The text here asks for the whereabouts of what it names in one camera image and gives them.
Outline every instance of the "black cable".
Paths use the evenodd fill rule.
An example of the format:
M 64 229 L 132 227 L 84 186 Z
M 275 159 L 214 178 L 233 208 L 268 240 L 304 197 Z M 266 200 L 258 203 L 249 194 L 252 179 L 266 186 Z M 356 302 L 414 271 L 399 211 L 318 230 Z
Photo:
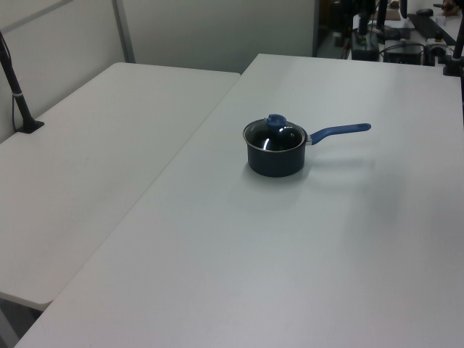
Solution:
M 16 125 L 15 125 L 15 96 L 12 96 L 12 122 L 13 122 L 13 129 L 14 132 L 17 132 Z
M 393 46 L 390 46 L 390 47 L 387 47 L 386 49 L 382 49 L 379 54 L 382 54 L 382 53 L 385 53 L 387 51 L 390 51 L 392 49 L 398 49 L 400 47 L 407 47 L 407 46 L 421 46 L 423 48 L 425 48 L 426 46 L 421 44 L 421 43 L 401 43 L 399 45 L 393 45 Z
M 372 20 L 370 21 L 370 36 L 369 36 L 369 40 L 372 42 L 372 29 L 374 28 L 374 16 L 376 15 L 376 12 L 377 12 L 377 9 L 378 9 L 378 5 L 380 4 L 380 2 L 377 3 L 376 5 L 376 9 L 374 10 L 374 13 L 372 15 Z

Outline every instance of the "gray floor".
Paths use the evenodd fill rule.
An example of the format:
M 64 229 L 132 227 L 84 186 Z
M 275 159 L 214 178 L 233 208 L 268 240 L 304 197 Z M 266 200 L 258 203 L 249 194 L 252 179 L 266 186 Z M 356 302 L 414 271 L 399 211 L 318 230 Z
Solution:
M 13 348 L 41 312 L 0 299 L 0 348 Z

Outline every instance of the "pot handle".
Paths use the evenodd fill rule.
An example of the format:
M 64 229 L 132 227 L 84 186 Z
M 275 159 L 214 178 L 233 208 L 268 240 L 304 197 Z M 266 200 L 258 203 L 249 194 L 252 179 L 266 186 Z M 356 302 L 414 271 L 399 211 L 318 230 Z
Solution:
M 319 141 L 328 136 L 335 136 L 336 134 L 366 132 L 370 130 L 369 123 L 360 123 L 357 125 L 340 125 L 339 127 L 330 127 L 319 130 L 309 136 L 307 145 L 316 145 Z

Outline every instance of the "pot rim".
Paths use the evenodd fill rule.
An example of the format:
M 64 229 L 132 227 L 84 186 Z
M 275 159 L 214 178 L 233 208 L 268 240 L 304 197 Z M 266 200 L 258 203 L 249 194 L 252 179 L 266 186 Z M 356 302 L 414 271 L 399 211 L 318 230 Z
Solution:
M 261 148 L 255 146 L 255 145 L 251 144 L 251 143 L 247 140 L 247 138 L 246 138 L 246 136 L 245 136 L 245 132 L 247 131 L 247 128 L 248 128 L 250 125 L 252 125 L 253 123 L 256 123 L 256 122 L 259 122 L 259 121 L 260 121 L 260 120 L 256 120 L 256 121 L 253 121 L 253 122 L 249 123 L 248 125 L 246 125 L 246 127 L 245 127 L 245 129 L 244 129 L 244 131 L 243 131 L 243 133 L 242 133 L 242 136 L 244 137 L 244 140 L 245 140 L 245 142 L 246 142 L 246 145 L 251 146 L 253 149 L 260 150 L 260 151 L 262 151 L 262 152 L 270 152 L 270 153 L 277 154 L 277 153 L 280 153 L 280 152 L 288 152 L 288 151 L 295 150 L 295 149 L 299 148 L 302 144 L 306 144 L 307 141 L 308 141 L 308 140 L 307 140 L 307 133 L 306 133 L 306 131 L 304 130 L 304 128 L 300 127 L 299 125 L 295 125 L 294 123 L 288 122 L 289 124 L 293 125 L 295 128 L 298 128 L 298 129 L 300 130 L 301 134 L 303 135 L 303 137 L 302 137 L 302 142 L 299 143 L 298 145 L 296 145 L 295 147 L 292 147 L 291 149 L 287 149 L 287 150 L 273 151 L 273 150 L 261 149 Z

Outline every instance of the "blue lid knob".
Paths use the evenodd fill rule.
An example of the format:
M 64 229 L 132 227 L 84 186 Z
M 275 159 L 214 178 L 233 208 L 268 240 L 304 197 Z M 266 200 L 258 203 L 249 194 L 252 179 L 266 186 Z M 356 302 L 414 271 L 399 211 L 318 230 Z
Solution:
M 284 127 L 287 123 L 287 119 L 278 114 L 270 114 L 268 118 L 265 118 L 266 123 L 271 127 Z

